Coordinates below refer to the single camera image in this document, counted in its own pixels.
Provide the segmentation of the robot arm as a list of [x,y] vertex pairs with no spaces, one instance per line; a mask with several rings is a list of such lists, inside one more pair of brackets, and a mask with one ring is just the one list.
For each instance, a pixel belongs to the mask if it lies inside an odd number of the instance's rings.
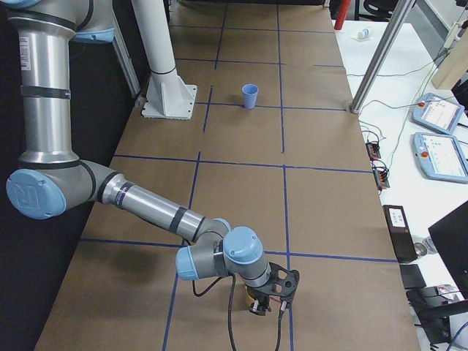
[[181,236],[175,259],[185,280],[239,276],[264,314],[273,293],[273,266],[248,227],[208,219],[128,180],[72,150],[69,42],[110,43],[111,1],[7,1],[18,30],[26,150],[7,179],[13,206],[32,219],[49,219],[87,202],[111,204]]

